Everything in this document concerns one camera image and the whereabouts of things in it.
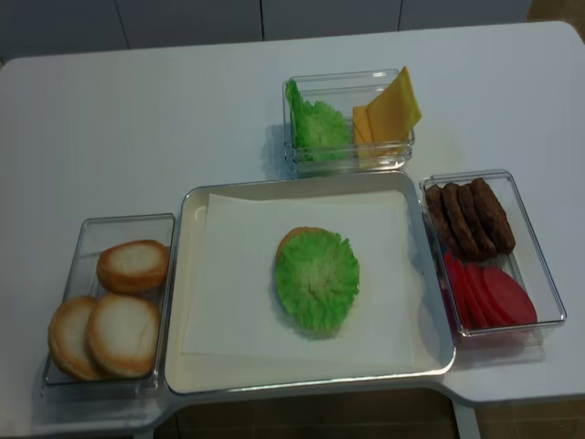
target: tomato slice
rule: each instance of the tomato slice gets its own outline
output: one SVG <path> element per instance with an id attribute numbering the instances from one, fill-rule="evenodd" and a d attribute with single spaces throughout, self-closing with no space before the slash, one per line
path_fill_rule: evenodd
<path id="1" fill-rule="evenodd" d="M 465 303 L 467 304 L 467 308 L 471 313 L 473 320 L 477 323 L 479 327 L 489 327 L 489 323 L 487 318 L 485 318 L 485 314 L 482 311 L 482 308 L 477 303 L 475 299 L 475 295 L 473 294 L 473 290 L 467 283 L 467 278 L 465 277 L 465 271 L 463 270 L 463 266 L 459 261 L 455 261 L 455 272 L 457 278 L 459 280 L 460 285 L 462 286 L 463 292 L 465 293 Z"/>
<path id="2" fill-rule="evenodd" d="M 487 292 L 481 268 L 474 263 L 468 263 L 465 266 L 465 277 L 477 304 L 482 308 L 490 326 L 505 327 L 514 324 L 512 320 L 506 318 L 498 303 Z"/>
<path id="3" fill-rule="evenodd" d="M 453 289 L 453 295 L 455 296 L 457 311 L 459 311 L 459 319 L 461 320 L 463 327 L 468 329 L 472 328 L 473 325 L 469 319 L 467 305 L 465 304 L 465 294 L 461 285 L 458 283 L 457 273 L 455 272 L 455 260 L 453 259 L 451 252 L 446 252 L 444 259 L 447 267 L 447 274 L 449 274 L 449 279 L 451 280 L 451 287 Z"/>
<path id="4" fill-rule="evenodd" d="M 537 311 L 526 291 L 507 273 L 497 267 L 483 272 L 487 292 L 499 306 L 499 311 L 513 325 L 536 323 Z"/>

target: brown patty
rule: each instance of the brown patty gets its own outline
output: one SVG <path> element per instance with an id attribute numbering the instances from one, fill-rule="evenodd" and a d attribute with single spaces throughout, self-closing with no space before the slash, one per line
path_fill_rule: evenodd
<path id="1" fill-rule="evenodd" d="M 318 227 L 296 227 L 296 228 L 292 229 L 291 231 L 289 231 L 286 234 L 286 236 L 284 238 L 282 238 L 281 243 L 278 244 L 278 249 L 276 250 L 276 259 L 278 260 L 278 257 L 281 255 L 281 250 L 288 243 L 288 241 L 291 240 L 291 238 L 293 236 L 304 233 L 306 231 L 327 231 L 327 230 L 319 229 Z"/>
<path id="2" fill-rule="evenodd" d="M 457 196 L 458 187 L 459 185 L 454 183 L 447 183 L 445 185 L 442 189 L 443 203 L 445 203 L 451 227 L 463 250 L 463 254 L 470 260 L 478 261 L 482 259 L 482 254 L 477 247 L 477 243 L 473 238 L 472 232 L 469 230 L 469 226 L 459 206 L 459 197 Z"/>
<path id="3" fill-rule="evenodd" d="M 483 178 L 476 178 L 472 181 L 471 190 L 475 210 L 477 210 L 477 216 L 482 222 L 485 232 L 500 252 L 510 254 L 516 246 L 516 240 L 505 211 L 494 191 Z"/>
<path id="4" fill-rule="evenodd" d="M 484 227 L 477 217 L 470 185 L 460 186 L 457 189 L 457 195 L 459 196 L 459 206 L 461 207 L 461 212 L 465 217 L 465 221 L 469 226 L 469 230 L 475 239 L 477 247 L 482 253 L 483 259 L 493 258 L 497 255 L 497 249 L 492 240 L 490 240 L 489 237 L 485 234 Z"/>
<path id="5" fill-rule="evenodd" d="M 425 190 L 429 215 L 431 215 L 431 220 L 435 226 L 437 234 L 439 235 L 439 239 L 447 244 L 456 257 L 461 259 L 463 255 L 461 247 L 459 247 L 459 242 L 457 242 L 451 225 L 447 220 L 447 212 L 445 211 L 442 202 L 441 193 L 441 188 L 437 185 L 431 186 Z"/>

